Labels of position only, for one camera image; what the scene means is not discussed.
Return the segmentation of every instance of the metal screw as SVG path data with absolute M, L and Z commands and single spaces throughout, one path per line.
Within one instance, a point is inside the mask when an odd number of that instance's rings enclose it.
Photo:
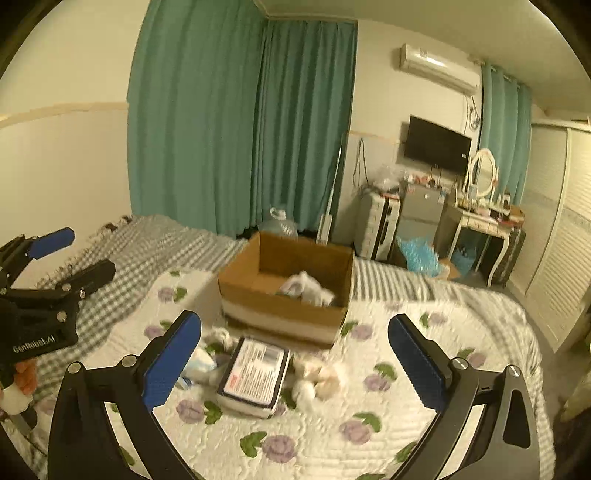
M 76 374 L 80 371 L 80 363 L 79 362 L 74 362 L 73 364 L 70 364 L 70 366 L 68 367 L 68 371 L 71 374 Z
M 123 360 L 121 361 L 121 365 L 123 365 L 124 367 L 132 367 L 135 365 L 135 363 L 138 361 L 138 359 L 136 358 L 135 355 L 127 355 L 125 357 L 123 357 Z
M 466 368 L 468 368 L 468 362 L 466 362 L 463 358 L 460 357 L 455 357 L 452 360 L 452 364 L 458 370 L 465 370 Z
M 518 377 L 521 375 L 521 370 L 517 365 L 509 365 L 509 374 Z

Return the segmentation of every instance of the product label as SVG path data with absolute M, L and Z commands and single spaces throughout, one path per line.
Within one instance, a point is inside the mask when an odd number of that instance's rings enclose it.
M 269 405 L 284 355 L 280 348 L 245 339 L 224 386 L 224 393 Z

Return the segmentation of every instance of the blue plastic bag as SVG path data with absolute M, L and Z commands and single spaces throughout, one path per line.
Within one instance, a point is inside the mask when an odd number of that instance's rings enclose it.
M 406 258 L 409 271 L 429 277 L 437 277 L 441 273 L 439 257 L 425 239 L 413 238 L 408 241 L 397 239 L 397 242 Z

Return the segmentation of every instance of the green leaf pattern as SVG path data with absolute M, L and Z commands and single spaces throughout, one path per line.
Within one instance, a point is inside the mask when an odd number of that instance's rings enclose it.
M 174 298 L 173 301 L 175 303 L 180 302 L 183 298 L 187 296 L 187 289 L 185 287 L 177 287 L 174 289 Z
M 421 317 L 418 320 L 422 326 L 424 326 L 425 328 L 429 328 L 429 314 L 428 313 L 423 313 L 421 315 Z
M 290 410 L 296 409 L 296 401 L 294 400 L 293 392 L 290 388 L 284 388 L 283 390 L 281 390 L 281 399 L 283 400 L 283 403 L 285 403 L 285 406 L 287 408 L 289 408 Z
M 135 465 L 135 459 L 121 445 L 119 445 L 119 448 L 121 449 L 121 454 L 123 455 L 123 458 L 127 462 L 127 465 L 134 466 Z
M 203 403 L 205 407 L 205 425 L 213 425 L 222 418 L 222 409 L 214 402 L 208 400 Z
M 378 416 L 370 411 L 360 411 L 353 415 L 354 418 L 363 420 L 363 423 L 371 426 L 374 429 L 375 433 L 378 433 L 382 430 L 382 422 L 378 418 Z
M 405 462 L 408 458 L 408 455 L 410 455 L 410 452 L 413 451 L 413 448 L 416 444 L 417 442 L 410 442 L 405 447 L 402 447 L 394 457 L 396 461 L 399 463 Z
M 205 351 L 209 353 L 209 355 L 217 355 L 219 353 L 224 353 L 224 347 L 220 342 L 212 342 L 205 347 Z
M 462 349 L 458 350 L 456 356 L 466 360 L 468 358 L 468 355 L 470 355 L 474 350 L 476 350 L 476 349 L 472 348 L 472 347 L 462 348 Z
M 386 478 L 383 473 L 364 473 L 363 475 L 359 475 L 355 480 L 382 480 L 382 478 Z
M 381 363 L 375 365 L 374 370 L 377 373 L 379 373 L 382 377 L 387 378 L 387 379 L 391 380 L 392 382 L 398 378 L 398 375 L 397 375 L 394 367 L 387 362 L 381 362 Z
M 267 436 L 266 432 L 252 432 L 240 439 L 240 448 L 244 455 L 250 458 L 256 458 L 258 454 L 257 448 L 262 447 L 262 441 Z
M 343 337 L 343 338 L 346 337 L 349 334 L 349 332 L 351 330 L 353 330 L 358 324 L 359 324 L 359 322 L 357 320 L 353 320 L 351 322 L 345 322 L 343 324 L 343 327 L 340 330 L 341 337 Z

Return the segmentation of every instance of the floral bedspread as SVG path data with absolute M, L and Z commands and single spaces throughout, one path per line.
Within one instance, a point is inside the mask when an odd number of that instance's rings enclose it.
M 117 323 L 107 342 L 83 359 L 87 368 L 114 365 L 141 352 L 161 335 L 212 274 L 170 270 L 152 285 L 139 308 Z M 351 479 L 380 480 L 400 467 L 434 417 L 423 407 L 388 343 L 387 326 L 406 313 L 422 333 L 449 357 L 466 358 L 474 367 L 501 371 L 509 359 L 496 347 L 474 310 L 453 301 L 353 301 L 334 347 L 323 353 L 346 366 L 348 384 L 312 411 L 297 410 L 289 384 L 271 419 L 253 419 L 219 407 L 213 388 L 173 389 L 154 414 L 175 447 L 207 480 Z M 219 345 L 207 345 L 223 355 Z M 42 400 L 40 429 L 49 431 L 55 396 Z M 148 476 L 115 405 L 108 409 L 113 429 L 130 467 Z M 459 466 L 479 419 L 474 408 L 441 476 Z M 47 440 L 42 433 L 38 438 Z

